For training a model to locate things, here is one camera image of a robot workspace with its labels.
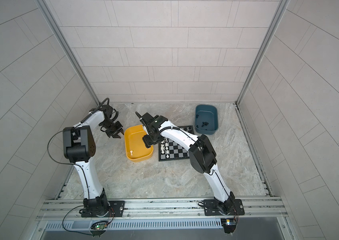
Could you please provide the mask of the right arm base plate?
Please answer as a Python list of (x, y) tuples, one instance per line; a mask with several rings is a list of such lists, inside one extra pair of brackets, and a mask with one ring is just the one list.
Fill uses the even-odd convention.
[(241, 199), (235, 199), (233, 206), (228, 214), (224, 214), (218, 207), (218, 201), (215, 199), (206, 199), (198, 202), (203, 208), (206, 216), (244, 216), (244, 206)]

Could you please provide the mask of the teal plastic bin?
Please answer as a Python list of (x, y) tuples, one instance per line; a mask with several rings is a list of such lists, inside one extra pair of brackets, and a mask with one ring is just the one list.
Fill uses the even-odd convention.
[(213, 135), (218, 130), (218, 113), (215, 106), (196, 106), (195, 130), (197, 133), (204, 135)]

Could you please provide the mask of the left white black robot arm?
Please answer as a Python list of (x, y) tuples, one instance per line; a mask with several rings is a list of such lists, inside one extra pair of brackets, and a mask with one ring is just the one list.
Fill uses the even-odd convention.
[(83, 218), (104, 217), (111, 210), (92, 160), (96, 153), (92, 131), (96, 127), (109, 138), (120, 139), (120, 134), (124, 134), (122, 124), (117, 121), (119, 112), (109, 102), (110, 99), (104, 99), (81, 122), (63, 129), (64, 156), (75, 166), (84, 189), (84, 207), (80, 210)]

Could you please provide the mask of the black white chessboard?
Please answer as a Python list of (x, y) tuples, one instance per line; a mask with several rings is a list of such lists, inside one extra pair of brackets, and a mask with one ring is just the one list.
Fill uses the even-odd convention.
[(188, 150), (169, 138), (164, 137), (158, 148), (159, 162), (189, 159)]

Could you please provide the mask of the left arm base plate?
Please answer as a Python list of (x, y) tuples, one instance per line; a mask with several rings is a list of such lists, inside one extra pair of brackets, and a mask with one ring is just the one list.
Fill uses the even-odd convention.
[(123, 216), (125, 203), (125, 201), (109, 201), (105, 207), (83, 207), (79, 213), (82, 218), (119, 218)]

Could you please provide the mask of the yellow plastic tray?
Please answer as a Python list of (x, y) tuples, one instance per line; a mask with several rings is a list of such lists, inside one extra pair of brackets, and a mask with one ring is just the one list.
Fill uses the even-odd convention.
[(124, 135), (126, 156), (130, 161), (137, 163), (152, 157), (154, 147), (151, 146), (149, 149), (146, 148), (142, 139), (143, 136), (146, 135), (146, 132), (142, 125), (126, 129)]

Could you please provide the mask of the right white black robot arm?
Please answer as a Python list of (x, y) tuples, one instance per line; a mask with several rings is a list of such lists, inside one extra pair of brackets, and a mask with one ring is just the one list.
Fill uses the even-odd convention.
[(234, 206), (235, 196), (225, 184), (216, 160), (216, 152), (206, 135), (193, 135), (174, 125), (163, 116), (151, 116), (149, 113), (140, 115), (136, 112), (146, 135), (143, 142), (146, 147), (158, 144), (165, 138), (172, 140), (183, 147), (189, 155), (191, 166), (205, 176), (212, 188), (214, 199), (217, 201), (216, 208), (223, 215), (236, 215)]

